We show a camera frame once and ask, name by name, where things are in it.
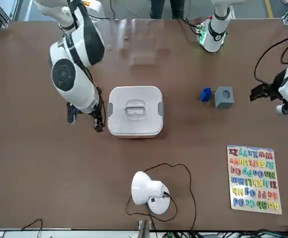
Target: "gray cube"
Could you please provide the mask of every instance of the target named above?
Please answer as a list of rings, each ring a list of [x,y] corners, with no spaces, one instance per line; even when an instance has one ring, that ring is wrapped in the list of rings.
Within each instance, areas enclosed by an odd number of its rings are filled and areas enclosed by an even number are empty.
[[[215,103],[217,109],[230,108],[234,103],[232,87],[218,87],[215,92]]]

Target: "brown table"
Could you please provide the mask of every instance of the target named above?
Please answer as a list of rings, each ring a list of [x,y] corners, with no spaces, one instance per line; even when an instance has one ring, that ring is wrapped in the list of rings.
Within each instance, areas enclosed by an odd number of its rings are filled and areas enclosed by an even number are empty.
[[[113,23],[112,49],[91,71],[107,102],[116,86],[154,85],[165,104],[164,128],[155,139],[118,139],[97,134],[88,116],[66,123],[66,104],[50,80],[49,46],[62,33],[52,22],[13,22],[0,35],[0,228],[21,228],[36,218],[46,228],[136,229],[141,216],[125,205],[136,171],[159,163],[184,163],[192,173],[196,230],[283,230],[288,225],[288,117],[269,99],[250,103],[258,85],[253,68],[262,52],[288,36],[282,20],[233,20],[216,55],[196,44],[177,21]],[[262,61],[259,75],[272,81],[286,44]],[[131,65],[131,55],[141,56]],[[204,87],[233,86],[229,110],[204,105]],[[229,204],[226,146],[275,150],[282,215],[234,211]],[[194,207],[187,172],[149,172],[170,189],[177,217],[157,229],[189,229]],[[132,204],[130,211],[145,212]],[[172,216],[173,208],[165,217]]]

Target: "yellow floor line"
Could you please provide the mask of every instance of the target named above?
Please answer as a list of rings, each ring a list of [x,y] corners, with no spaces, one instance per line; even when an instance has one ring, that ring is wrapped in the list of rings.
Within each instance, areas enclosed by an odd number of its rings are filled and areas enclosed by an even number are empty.
[[[273,18],[273,12],[272,12],[270,1],[269,0],[265,0],[265,5],[267,7],[269,18]]]

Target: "white storage box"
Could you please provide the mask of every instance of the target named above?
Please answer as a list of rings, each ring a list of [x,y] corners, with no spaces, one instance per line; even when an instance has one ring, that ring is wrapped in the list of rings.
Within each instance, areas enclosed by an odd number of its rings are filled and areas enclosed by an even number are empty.
[[[163,99],[153,86],[116,87],[108,103],[108,128],[118,137],[150,138],[163,128]]]

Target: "lamp shade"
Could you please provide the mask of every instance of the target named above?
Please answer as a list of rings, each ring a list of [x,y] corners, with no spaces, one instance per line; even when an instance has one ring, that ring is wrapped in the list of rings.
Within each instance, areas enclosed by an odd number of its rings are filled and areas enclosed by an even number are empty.
[[[161,181],[153,181],[144,172],[137,172],[131,185],[132,199],[136,205],[148,202],[151,197],[161,198],[164,193],[164,184]]]

